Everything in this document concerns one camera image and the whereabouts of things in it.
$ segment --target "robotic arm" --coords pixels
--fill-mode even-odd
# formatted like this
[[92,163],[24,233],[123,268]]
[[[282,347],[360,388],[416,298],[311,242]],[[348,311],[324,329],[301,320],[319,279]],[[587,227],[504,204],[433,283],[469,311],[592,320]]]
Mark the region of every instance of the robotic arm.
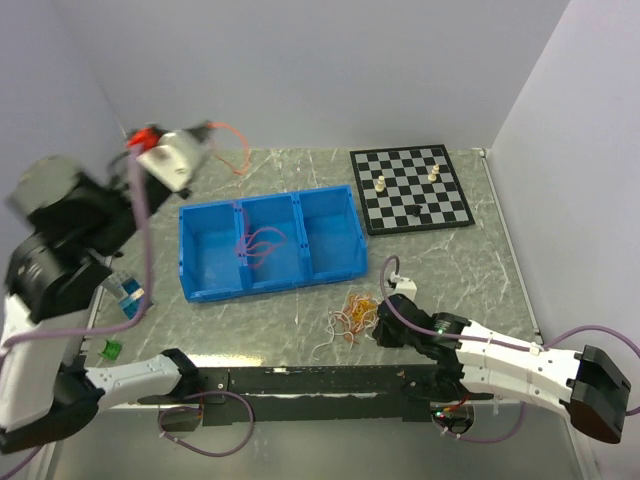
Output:
[[[373,331],[378,345],[409,345],[436,360],[442,375],[455,383],[460,395],[488,393],[538,405],[569,418],[577,430],[596,440],[620,443],[631,384],[604,351],[589,345],[582,352],[545,350],[464,317],[450,313],[431,316],[413,303],[416,289],[411,280],[392,275],[390,283],[395,286],[389,297],[395,310],[438,335],[427,336],[408,328],[383,302]],[[440,336],[446,334],[487,341]],[[500,341],[521,348],[495,343]]]
[[[208,124],[166,132],[135,132],[138,162],[153,214],[173,193],[186,198],[200,166]],[[101,259],[118,252],[136,225],[126,180],[113,172],[107,187],[73,160],[49,157],[23,175],[9,199],[35,232],[11,256],[0,344],[16,334],[86,327],[95,289],[111,274]],[[148,395],[191,393],[197,369],[179,350],[136,364],[83,369],[73,363],[77,339],[20,343],[0,372],[0,450],[11,453],[67,438],[100,411]]]

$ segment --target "orange cable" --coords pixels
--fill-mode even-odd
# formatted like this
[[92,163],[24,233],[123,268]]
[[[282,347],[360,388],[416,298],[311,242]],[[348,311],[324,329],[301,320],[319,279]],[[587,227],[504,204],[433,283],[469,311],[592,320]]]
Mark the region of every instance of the orange cable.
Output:
[[224,129],[230,130],[234,135],[236,135],[240,139],[240,141],[242,142],[242,148],[244,150],[244,165],[240,170],[237,170],[235,166],[227,162],[224,158],[220,157],[219,155],[214,153],[214,156],[218,160],[220,160],[222,163],[227,165],[229,168],[231,168],[231,171],[236,175],[245,175],[249,171],[249,167],[251,166],[251,162],[250,162],[251,149],[249,148],[249,142],[247,142],[247,139],[244,137],[244,135],[242,135],[242,133],[240,133],[238,130],[233,128],[231,125],[227,125],[226,123],[209,122],[208,126],[209,128],[224,128]]

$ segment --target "chessboard black border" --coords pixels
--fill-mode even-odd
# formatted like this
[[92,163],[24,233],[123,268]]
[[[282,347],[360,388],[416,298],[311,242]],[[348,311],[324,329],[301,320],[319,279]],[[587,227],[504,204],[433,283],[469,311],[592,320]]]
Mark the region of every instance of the chessboard black border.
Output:
[[[381,153],[381,152],[393,152],[393,151],[401,151],[401,150],[420,150],[423,148],[439,148],[444,153],[444,158],[449,166],[449,171],[451,172],[451,176],[453,177],[453,181],[458,188],[458,192],[460,193],[460,201],[464,205],[464,209],[469,216],[469,220],[456,222],[455,224],[430,224],[430,225],[408,225],[406,227],[394,227],[394,228],[385,228],[384,231],[380,231],[379,229],[374,230],[371,228],[371,219],[369,218],[369,211],[367,210],[367,200],[364,198],[364,188],[362,187],[362,179],[360,178],[360,171],[358,170],[358,164],[356,162],[356,155],[367,154],[367,153]],[[453,168],[453,163],[451,163],[451,158],[449,158],[449,152],[447,152],[447,147],[444,144],[440,145],[422,145],[417,147],[391,147],[391,148],[376,148],[373,150],[354,150],[349,152],[351,156],[351,166],[353,167],[353,175],[356,177],[356,186],[358,187],[358,196],[360,197],[360,206],[362,207],[362,214],[364,215],[364,226],[367,229],[367,233],[370,236],[378,236],[378,235],[393,235],[395,233],[409,233],[409,232],[421,232],[425,230],[441,230],[444,228],[458,228],[458,227],[469,227],[471,225],[475,225],[475,220],[473,219],[473,215],[471,214],[471,209],[469,208],[469,203],[467,202],[467,197],[464,194],[464,190],[462,189],[462,185],[460,185],[460,180],[458,179],[458,174],[456,173],[456,169]]]

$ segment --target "green object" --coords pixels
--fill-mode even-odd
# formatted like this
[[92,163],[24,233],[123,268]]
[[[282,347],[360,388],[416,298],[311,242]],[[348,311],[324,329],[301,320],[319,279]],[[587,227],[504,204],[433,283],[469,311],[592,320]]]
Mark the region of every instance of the green object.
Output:
[[106,342],[107,344],[105,345],[104,350],[102,351],[100,356],[114,362],[122,351],[122,344],[114,342],[113,340],[106,340]]

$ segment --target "table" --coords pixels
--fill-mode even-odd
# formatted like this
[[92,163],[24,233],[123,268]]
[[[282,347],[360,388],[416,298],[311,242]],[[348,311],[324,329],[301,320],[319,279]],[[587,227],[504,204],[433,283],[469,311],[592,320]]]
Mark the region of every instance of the table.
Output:
[[[198,367],[399,365],[432,363],[413,349],[383,349],[364,337],[351,346],[329,338],[328,312],[342,309],[350,293],[372,292],[380,298],[378,276],[391,254],[402,260],[401,274],[418,285],[417,305],[427,313],[446,311],[488,328],[533,341],[534,323],[527,307],[509,242],[501,222],[484,160],[478,150],[450,151],[476,220],[471,227],[367,238],[369,273],[332,285],[189,304],[178,277],[178,212],[185,204],[349,184],[359,210],[350,149],[253,150],[252,165],[236,176],[211,158],[198,173],[187,201],[171,198],[153,217],[156,285],[154,306],[136,328],[112,337],[123,344],[117,364],[143,360],[178,347]],[[227,152],[236,165],[241,152]],[[112,267],[144,282],[140,236],[122,249]],[[124,321],[110,295],[97,309],[98,326]],[[89,352],[88,366],[111,361]]]

